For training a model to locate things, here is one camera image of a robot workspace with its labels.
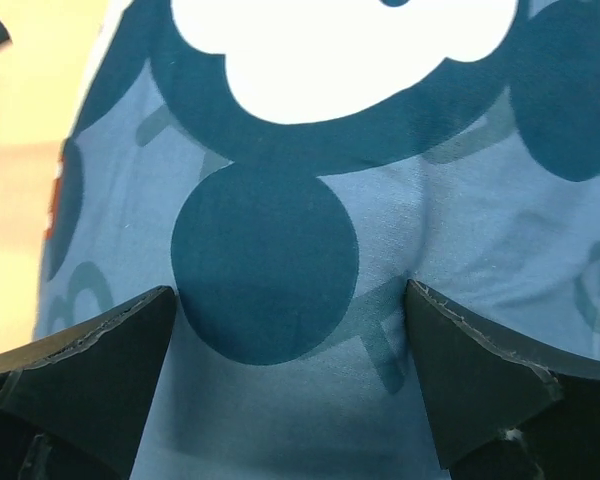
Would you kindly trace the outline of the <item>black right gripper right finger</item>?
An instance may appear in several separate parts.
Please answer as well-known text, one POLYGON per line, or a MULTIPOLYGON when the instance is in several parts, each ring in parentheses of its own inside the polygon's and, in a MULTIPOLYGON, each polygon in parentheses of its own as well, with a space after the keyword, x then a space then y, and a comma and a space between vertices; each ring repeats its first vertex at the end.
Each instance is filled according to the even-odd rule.
POLYGON ((600 480, 600 361, 417 281, 404 310, 437 457, 452 478, 600 480))

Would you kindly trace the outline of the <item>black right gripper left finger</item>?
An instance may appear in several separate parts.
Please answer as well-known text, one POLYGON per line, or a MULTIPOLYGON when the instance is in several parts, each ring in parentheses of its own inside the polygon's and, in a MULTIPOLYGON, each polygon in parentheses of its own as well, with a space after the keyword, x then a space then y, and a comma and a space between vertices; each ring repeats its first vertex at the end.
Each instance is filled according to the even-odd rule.
POLYGON ((153 288, 0 354, 0 479, 128 479, 171 338, 153 288))

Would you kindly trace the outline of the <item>blue letter-print pillowcase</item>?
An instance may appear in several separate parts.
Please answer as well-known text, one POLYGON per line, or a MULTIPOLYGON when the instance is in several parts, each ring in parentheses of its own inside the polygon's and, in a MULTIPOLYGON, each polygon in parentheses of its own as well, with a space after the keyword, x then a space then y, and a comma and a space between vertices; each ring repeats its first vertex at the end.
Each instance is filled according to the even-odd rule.
POLYGON ((420 282, 600 361, 600 1, 112 1, 38 336, 156 286, 134 479, 454 479, 420 282))

